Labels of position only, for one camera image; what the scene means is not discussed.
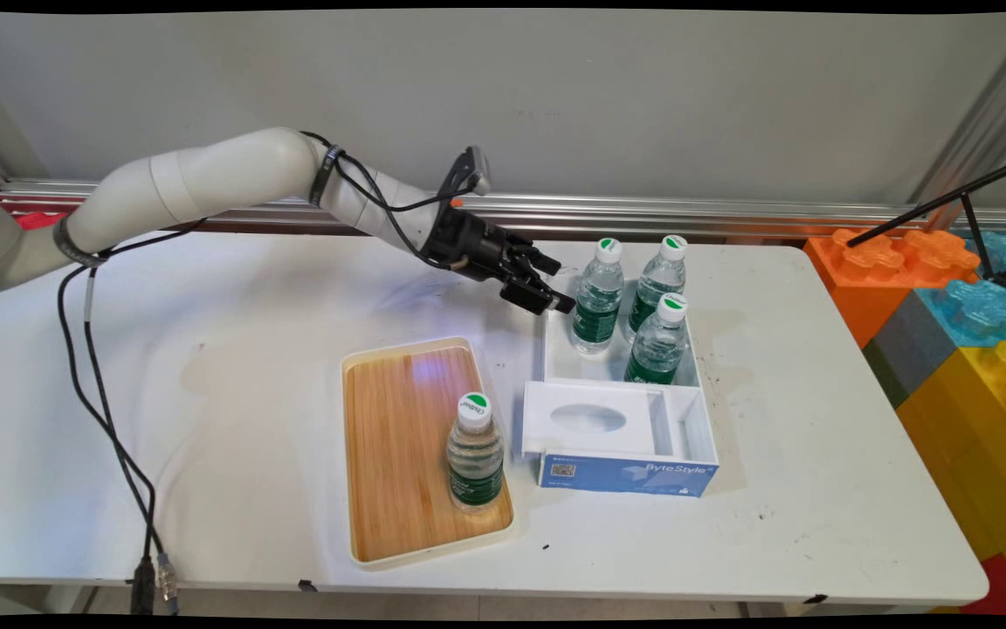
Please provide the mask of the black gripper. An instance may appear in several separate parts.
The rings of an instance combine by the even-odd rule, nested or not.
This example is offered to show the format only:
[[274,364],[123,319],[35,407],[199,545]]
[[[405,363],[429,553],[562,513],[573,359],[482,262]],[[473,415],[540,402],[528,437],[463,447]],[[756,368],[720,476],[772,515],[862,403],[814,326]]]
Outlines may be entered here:
[[528,238],[486,222],[463,208],[443,204],[424,241],[423,254],[475,281],[503,281],[500,298],[534,315],[571,314],[575,299],[549,287],[538,273],[516,274],[518,267],[555,276],[562,263],[542,253]]

